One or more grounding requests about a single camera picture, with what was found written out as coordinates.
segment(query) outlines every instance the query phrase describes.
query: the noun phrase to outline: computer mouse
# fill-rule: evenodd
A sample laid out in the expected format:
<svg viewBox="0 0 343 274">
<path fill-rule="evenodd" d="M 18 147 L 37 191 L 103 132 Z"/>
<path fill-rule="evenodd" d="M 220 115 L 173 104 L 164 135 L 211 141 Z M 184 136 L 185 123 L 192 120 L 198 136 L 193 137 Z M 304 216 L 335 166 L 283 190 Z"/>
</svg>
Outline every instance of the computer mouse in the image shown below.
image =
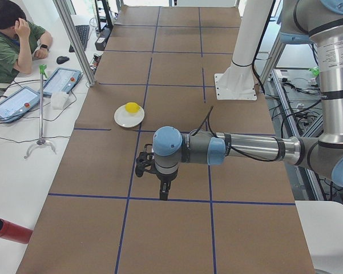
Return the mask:
<svg viewBox="0 0 343 274">
<path fill-rule="evenodd" d="M 56 62 L 57 62 L 57 64 L 60 65 L 60 64 L 67 62 L 68 60 L 70 60 L 70 59 L 67 56 L 59 56 L 59 57 L 57 57 Z"/>
</svg>

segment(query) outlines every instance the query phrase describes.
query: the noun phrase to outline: white pillar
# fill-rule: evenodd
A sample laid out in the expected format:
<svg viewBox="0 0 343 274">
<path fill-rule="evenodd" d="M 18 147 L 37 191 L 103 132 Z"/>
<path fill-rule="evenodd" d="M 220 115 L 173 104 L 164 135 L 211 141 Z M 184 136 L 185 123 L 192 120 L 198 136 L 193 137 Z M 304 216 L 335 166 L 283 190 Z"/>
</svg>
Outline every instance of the white pillar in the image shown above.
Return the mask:
<svg viewBox="0 0 343 274">
<path fill-rule="evenodd" d="M 224 74 L 215 74 L 218 100 L 257 99 L 251 64 L 272 5 L 273 0 L 247 1 L 233 52 L 233 62 Z"/>
</svg>

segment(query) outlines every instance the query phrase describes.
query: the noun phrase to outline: man's hand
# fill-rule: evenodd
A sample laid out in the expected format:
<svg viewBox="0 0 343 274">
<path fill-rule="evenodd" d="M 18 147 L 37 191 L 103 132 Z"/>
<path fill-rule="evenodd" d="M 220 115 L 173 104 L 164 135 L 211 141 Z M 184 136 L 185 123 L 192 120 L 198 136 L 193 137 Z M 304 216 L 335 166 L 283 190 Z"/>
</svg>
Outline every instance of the man's hand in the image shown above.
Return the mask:
<svg viewBox="0 0 343 274">
<path fill-rule="evenodd" d="M 20 39 L 28 39 L 30 34 L 28 22 L 22 18 L 19 18 L 18 21 L 15 21 L 14 31 Z"/>
<path fill-rule="evenodd" d="M 45 59 L 48 57 L 48 49 L 41 47 L 39 50 L 37 50 L 34 53 L 34 56 L 37 57 L 38 59 Z"/>
</svg>

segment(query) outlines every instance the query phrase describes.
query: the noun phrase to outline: tablet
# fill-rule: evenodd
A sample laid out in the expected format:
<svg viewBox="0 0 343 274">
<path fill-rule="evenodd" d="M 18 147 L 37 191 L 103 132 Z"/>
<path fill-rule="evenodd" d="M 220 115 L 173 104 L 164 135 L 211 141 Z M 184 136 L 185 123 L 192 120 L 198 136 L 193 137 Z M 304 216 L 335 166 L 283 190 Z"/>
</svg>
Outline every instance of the tablet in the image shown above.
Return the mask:
<svg viewBox="0 0 343 274">
<path fill-rule="evenodd" d="M 21 118 L 39 102 L 41 95 L 30 87 L 22 87 L 0 102 L 0 120 L 10 123 Z"/>
<path fill-rule="evenodd" d="M 58 67 L 43 86 L 43 94 L 52 96 L 55 92 L 69 93 L 81 78 L 81 71 Z"/>
</svg>

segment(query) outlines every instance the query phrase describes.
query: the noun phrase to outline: metal stand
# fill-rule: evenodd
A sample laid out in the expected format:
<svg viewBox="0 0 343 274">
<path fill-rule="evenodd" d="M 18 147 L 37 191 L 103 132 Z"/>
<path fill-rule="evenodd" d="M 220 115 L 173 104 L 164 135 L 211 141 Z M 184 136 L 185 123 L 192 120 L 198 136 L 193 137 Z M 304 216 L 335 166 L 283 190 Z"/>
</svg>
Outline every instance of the metal stand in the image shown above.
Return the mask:
<svg viewBox="0 0 343 274">
<path fill-rule="evenodd" d="M 40 65 L 39 66 L 39 72 L 41 74 L 41 97 L 39 99 L 39 140 L 35 144 L 31 144 L 30 147 L 27 150 L 27 155 L 24 156 L 24 159 L 27 159 L 33 150 L 35 150 L 37 147 L 43 148 L 46 146 L 49 146 L 52 148 L 53 152 L 56 154 L 56 148 L 53 145 L 52 142 L 46 140 L 43 137 L 43 76 L 45 75 L 45 69 L 47 65 Z"/>
</svg>

